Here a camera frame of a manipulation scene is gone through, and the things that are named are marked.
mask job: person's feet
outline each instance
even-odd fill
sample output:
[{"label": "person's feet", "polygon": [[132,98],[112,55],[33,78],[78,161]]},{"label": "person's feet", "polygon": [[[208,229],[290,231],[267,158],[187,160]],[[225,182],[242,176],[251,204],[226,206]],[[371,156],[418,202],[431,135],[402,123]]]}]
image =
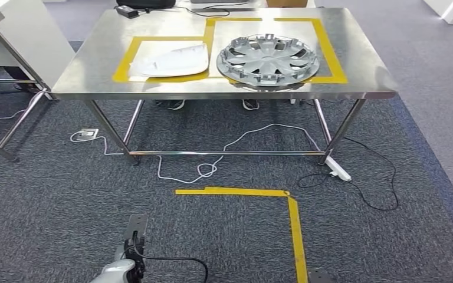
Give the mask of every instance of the person's feet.
[{"label": "person's feet", "polygon": [[[156,100],[155,103],[159,106],[167,105],[171,110],[179,110],[185,106],[185,100]],[[260,104],[256,99],[243,99],[242,106],[249,111],[260,109]]]},{"label": "person's feet", "polygon": [[260,104],[256,99],[243,99],[242,106],[244,106],[244,109],[249,111],[260,109]]}]

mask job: black cable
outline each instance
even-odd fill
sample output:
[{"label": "black cable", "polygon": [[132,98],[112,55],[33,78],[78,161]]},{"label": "black cable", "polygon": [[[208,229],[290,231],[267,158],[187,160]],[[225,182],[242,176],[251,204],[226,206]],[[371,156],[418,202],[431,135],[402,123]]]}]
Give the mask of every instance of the black cable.
[{"label": "black cable", "polygon": [[212,5],[212,6],[207,6],[207,7],[202,8],[202,9],[213,9],[213,10],[223,11],[223,12],[226,13],[225,15],[204,15],[204,14],[200,14],[200,13],[197,13],[197,12],[195,12],[195,11],[192,11],[192,10],[190,10],[190,9],[187,8],[187,7],[174,6],[174,8],[185,9],[185,10],[187,10],[189,13],[192,13],[192,14],[194,14],[194,15],[201,16],[201,17],[207,17],[207,18],[223,18],[223,17],[229,16],[229,15],[230,15],[230,11],[227,10],[227,9],[216,8],[216,7],[221,7],[221,6],[240,6],[240,5],[245,5],[245,4],[247,4],[247,3]]},{"label": "black cable", "polygon": [[[122,253],[122,256],[120,258],[122,259],[123,256],[126,254],[126,252],[129,249],[132,249],[132,248],[143,248],[143,246],[135,245],[135,246],[130,246],[130,247],[126,248],[124,250],[124,252]],[[136,254],[138,254],[138,256],[141,256],[144,259],[149,259],[149,260],[154,260],[154,261],[195,261],[195,262],[198,262],[204,267],[204,281],[203,281],[203,283],[207,283],[207,281],[208,281],[208,276],[209,276],[208,265],[204,261],[201,261],[200,259],[197,259],[197,258],[167,258],[167,257],[154,258],[154,257],[151,257],[151,256],[146,256],[146,255],[140,254],[138,249],[134,249],[134,251],[135,251]]]},{"label": "black cable", "polygon": [[[340,103],[342,103],[345,100],[346,99],[341,99],[341,100],[338,100],[338,101],[330,101],[330,100],[327,100],[327,99],[321,99],[321,101],[325,101],[325,102],[329,102],[329,103],[333,103],[333,104],[340,104]],[[308,101],[306,101],[306,104],[311,105],[311,106],[315,106],[314,104],[311,104]]]},{"label": "black cable", "polygon": [[[354,183],[352,183],[352,182],[350,182],[350,181],[344,181],[344,180],[341,180],[341,179],[339,179],[339,180],[341,180],[341,181],[344,182],[344,183],[347,183],[347,184],[350,184],[350,185],[354,186],[354,187],[359,191],[359,196],[360,196],[360,198],[362,198],[362,201],[364,201],[364,203],[365,203],[368,207],[373,208],[373,209],[376,209],[376,210],[380,210],[380,211],[392,211],[392,210],[397,209],[397,208],[399,207],[399,199],[398,199],[397,193],[396,193],[396,191],[395,191],[395,184],[394,184],[394,182],[395,182],[395,176],[396,176],[396,174],[397,174],[397,168],[395,167],[395,164],[393,164],[393,162],[392,162],[391,160],[389,160],[388,158],[386,158],[384,155],[382,155],[382,154],[378,153],[377,151],[375,151],[375,150],[369,148],[367,145],[365,145],[365,144],[363,144],[363,143],[361,143],[361,142],[359,142],[359,141],[352,140],[352,139],[350,139],[350,138],[348,138],[348,137],[343,137],[343,139],[349,140],[350,142],[354,142],[354,143],[357,143],[357,144],[363,146],[365,149],[368,149],[368,150],[370,150],[371,152],[376,153],[378,156],[380,156],[381,158],[383,158],[383,159],[385,159],[386,161],[388,161],[388,163],[390,163],[390,165],[393,167],[393,174],[392,174],[392,178],[391,178],[391,180],[390,180],[390,185],[391,185],[391,187],[392,187],[393,197],[395,198],[395,205],[394,205],[392,208],[379,208],[379,207],[377,207],[377,206],[373,206],[373,205],[371,205],[371,204],[367,201],[367,199],[364,197],[364,193],[362,192],[362,190],[361,190],[360,187],[358,187],[356,184],[354,184]],[[306,179],[306,178],[308,178],[308,177],[318,176],[318,175],[327,175],[327,177],[325,177],[320,183],[318,183],[318,184],[316,184],[316,185],[311,185],[311,186],[302,186],[302,185],[301,185],[301,181],[302,181],[302,180],[304,180],[304,179]],[[298,185],[298,187],[301,187],[301,188],[309,188],[309,187],[320,186],[320,185],[322,185],[325,181],[327,181],[328,178],[329,178],[330,176],[334,177],[334,176],[331,175],[331,174],[325,174],[325,173],[309,174],[309,175],[306,175],[306,176],[303,176],[303,177],[299,178],[299,180],[298,180],[298,182],[297,182],[297,185]]]},{"label": "black cable", "polygon": [[[318,184],[316,184],[316,185],[303,186],[303,185],[301,184],[301,181],[304,180],[304,179],[306,179],[306,178],[308,178],[308,177],[312,177],[312,176],[321,176],[321,175],[326,175],[326,177],[322,180],[322,182],[320,182],[320,183],[318,183]],[[309,175],[303,176],[303,177],[299,178],[299,180],[298,180],[298,187],[302,187],[302,188],[304,188],[304,189],[307,189],[307,188],[309,188],[309,187],[320,186],[320,185],[322,185],[325,181],[327,181],[327,179],[328,179],[330,176],[331,176],[331,174],[329,174],[329,173],[316,173],[316,174],[309,174]]]}]

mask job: metal frame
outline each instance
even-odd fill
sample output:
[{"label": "metal frame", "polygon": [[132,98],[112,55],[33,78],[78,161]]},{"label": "metal frame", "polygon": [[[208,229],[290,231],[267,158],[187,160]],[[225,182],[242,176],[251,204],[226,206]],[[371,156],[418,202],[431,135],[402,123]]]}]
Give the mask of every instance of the metal frame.
[{"label": "metal frame", "polygon": [[365,103],[365,99],[357,99],[348,112],[347,116],[344,118],[343,122],[341,123],[338,131],[334,137],[330,134],[329,128],[327,127],[326,119],[324,117],[324,113],[322,108],[320,107],[320,102],[318,99],[314,99],[313,102],[315,103],[315,110],[317,113],[317,117],[319,118],[319,122],[324,133],[324,137],[326,138],[327,146],[324,150],[315,150],[315,151],[227,151],[227,152],[181,152],[181,151],[141,151],[141,150],[130,150],[128,148],[129,141],[131,135],[134,130],[134,125],[136,124],[136,120],[138,119],[140,112],[142,110],[142,106],[145,103],[144,100],[139,100],[136,109],[134,110],[133,116],[131,121],[129,122],[128,129],[124,138],[121,138],[117,131],[114,129],[110,121],[108,120],[107,116],[103,113],[100,109],[98,104],[94,100],[86,100],[85,104],[89,108],[89,110],[93,113],[96,117],[98,122],[100,122],[101,126],[107,131],[110,138],[115,142],[117,147],[124,153],[125,157],[128,161],[132,164],[138,164],[138,156],[142,155],[312,155],[312,156],[319,156],[319,164],[324,165],[326,162],[327,157],[331,155],[333,150],[336,148],[339,141],[343,138],[344,134],[350,127],[353,119],[359,114],[360,109]]},{"label": "metal frame", "polygon": [[18,61],[18,63],[28,72],[29,76],[32,77],[33,80],[14,80],[14,79],[0,79],[0,83],[31,83],[31,84],[38,84],[41,87],[41,90],[36,93],[36,95],[31,99],[29,105],[25,109],[25,111],[18,117],[18,120],[15,124],[11,127],[11,129],[7,132],[6,135],[0,141],[0,155],[11,162],[18,162],[19,159],[10,153],[9,151],[5,150],[4,147],[9,143],[15,132],[17,131],[18,127],[23,123],[23,121],[27,118],[27,116],[33,111],[37,103],[40,99],[45,96],[48,99],[52,99],[50,96],[50,88],[49,86],[42,80],[42,78],[27,64],[25,59],[20,56],[20,54],[11,46],[11,44],[2,36],[0,33],[0,43],[8,50],[8,52]]}]

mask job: yellow tape marking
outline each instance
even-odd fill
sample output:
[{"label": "yellow tape marking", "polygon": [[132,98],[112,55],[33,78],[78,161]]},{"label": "yellow tape marking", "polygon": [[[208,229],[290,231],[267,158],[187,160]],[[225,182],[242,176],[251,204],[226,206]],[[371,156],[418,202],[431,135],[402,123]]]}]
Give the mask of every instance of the yellow tape marking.
[{"label": "yellow tape marking", "polygon": [[206,187],[199,190],[175,190],[177,195],[242,195],[242,196],[288,196],[285,190],[237,189],[232,187]]},{"label": "yellow tape marking", "polygon": [[308,283],[308,270],[304,255],[303,236],[301,234],[298,202],[286,190],[237,189],[233,187],[206,187],[205,189],[178,189],[177,195],[242,195],[242,196],[278,196],[287,198],[291,234],[293,238],[294,265],[298,283]]},{"label": "yellow tape marking", "polygon": [[324,58],[327,61],[327,65],[329,66],[329,70],[331,71],[330,77],[311,77],[308,80],[303,81],[304,83],[319,83],[319,84],[347,84],[348,79],[346,78],[346,74],[344,73],[341,64],[339,63],[339,59],[334,52],[334,48],[327,36],[326,30],[324,29],[324,25],[322,24],[320,19],[317,18],[276,18],[274,19],[278,22],[311,22],[313,28],[315,29],[315,33],[317,38],[319,39],[320,49],[324,54]]},{"label": "yellow tape marking", "polygon": [[[316,84],[346,84],[348,80],[346,74],[344,73],[341,64],[334,52],[334,48],[331,45],[331,42],[326,34],[326,30],[320,19],[317,18],[275,18],[275,21],[280,22],[311,22],[315,33],[319,40],[320,49],[324,55],[329,70],[331,71],[331,76],[320,77],[315,76],[311,77],[308,80],[303,81],[304,83],[316,83]],[[262,21],[261,18],[208,18],[206,19],[206,25],[204,28],[204,34],[202,37],[134,37],[133,41],[129,45],[128,50],[123,56],[119,66],[117,67],[116,72],[112,76],[112,80],[118,83],[127,83],[129,82],[129,66],[134,60],[134,56],[138,52],[140,45],[143,41],[202,41],[208,47],[209,53],[209,62],[211,62],[211,52],[212,45],[214,40],[214,31],[216,27],[216,22],[256,22]],[[223,78],[225,77],[210,77],[209,70],[206,70],[199,74],[194,75],[184,75],[181,77],[150,77],[146,80],[148,83],[184,83],[187,81],[197,81],[203,80],[206,78]],[[234,80],[226,78],[230,83],[235,83]]]},{"label": "yellow tape marking", "polygon": [[287,197],[289,218],[291,219],[291,234],[293,235],[294,265],[296,266],[296,278],[298,283],[308,282],[306,259],[304,256],[303,236],[301,234],[300,213],[298,202],[291,196]]}]

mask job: shoe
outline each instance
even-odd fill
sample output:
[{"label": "shoe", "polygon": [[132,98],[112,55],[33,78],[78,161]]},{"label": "shoe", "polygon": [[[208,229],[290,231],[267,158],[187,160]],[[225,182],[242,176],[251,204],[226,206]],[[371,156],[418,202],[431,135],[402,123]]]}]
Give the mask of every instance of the shoe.
[{"label": "shoe", "polygon": [[185,106],[185,100],[169,100],[168,109],[179,110]]},{"label": "shoe", "polygon": [[242,106],[249,111],[260,109],[260,104],[256,99],[242,99]]}]

